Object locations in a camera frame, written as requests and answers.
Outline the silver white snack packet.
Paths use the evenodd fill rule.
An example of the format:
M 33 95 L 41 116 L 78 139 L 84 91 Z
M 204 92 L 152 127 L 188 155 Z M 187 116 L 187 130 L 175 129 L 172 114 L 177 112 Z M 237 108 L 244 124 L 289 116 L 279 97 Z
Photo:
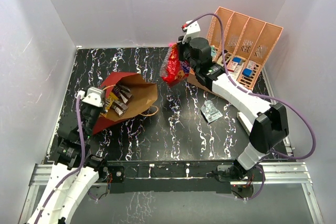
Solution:
M 223 116 L 221 111 L 216 109 L 211 100 L 207 100 L 201 107 L 201 113 L 204 115 L 207 123 L 212 123 Z

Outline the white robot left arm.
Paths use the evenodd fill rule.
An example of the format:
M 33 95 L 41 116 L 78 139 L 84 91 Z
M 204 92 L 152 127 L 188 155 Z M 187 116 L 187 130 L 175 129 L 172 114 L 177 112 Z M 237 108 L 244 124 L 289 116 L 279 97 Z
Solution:
M 55 162 L 44 193 L 28 223 L 70 223 L 90 187 L 108 177 L 104 159 L 90 155 L 86 140 L 103 109 L 101 101 L 76 101 L 76 110 L 61 119 Z

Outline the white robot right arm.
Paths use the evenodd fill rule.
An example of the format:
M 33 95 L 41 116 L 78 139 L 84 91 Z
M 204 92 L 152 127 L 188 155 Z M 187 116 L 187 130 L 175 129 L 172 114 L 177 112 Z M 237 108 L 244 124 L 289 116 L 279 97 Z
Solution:
M 225 68 L 213 62 L 207 39 L 180 36 L 177 49 L 179 59 L 189 64 L 198 83 L 231 103 L 252 124 L 248 145 L 233 165 L 222 172 L 232 179 L 247 180 L 256 164 L 288 136 L 285 106 L 271 104 L 231 80 Z

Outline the purple brown candy packet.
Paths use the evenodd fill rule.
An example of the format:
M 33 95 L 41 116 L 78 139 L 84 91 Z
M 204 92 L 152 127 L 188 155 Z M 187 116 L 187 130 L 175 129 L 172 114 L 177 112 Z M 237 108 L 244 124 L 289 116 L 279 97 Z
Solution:
M 119 117 L 122 117 L 129 107 L 123 102 L 114 100 L 112 103 L 112 108 Z

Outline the red large candy bag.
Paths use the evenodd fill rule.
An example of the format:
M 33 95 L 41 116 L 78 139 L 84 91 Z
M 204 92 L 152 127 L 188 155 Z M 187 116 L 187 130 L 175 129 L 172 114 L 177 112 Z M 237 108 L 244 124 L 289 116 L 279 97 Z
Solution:
M 186 79 L 190 74 L 190 66 L 179 60 L 177 44 L 170 44 L 168 52 L 160 68 L 160 77 L 170 87 Z

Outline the red brown paper bag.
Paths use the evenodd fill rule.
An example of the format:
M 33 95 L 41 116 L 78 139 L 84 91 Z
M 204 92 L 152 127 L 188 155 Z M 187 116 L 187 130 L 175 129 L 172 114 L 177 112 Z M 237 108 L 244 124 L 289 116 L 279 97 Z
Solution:
M 104 91 L 103 110 L 93 128 L 93 135 L 143 115 L 158 98 L 155 83 L 146 82 L 134 72 L 112 72 L 100 86 Z

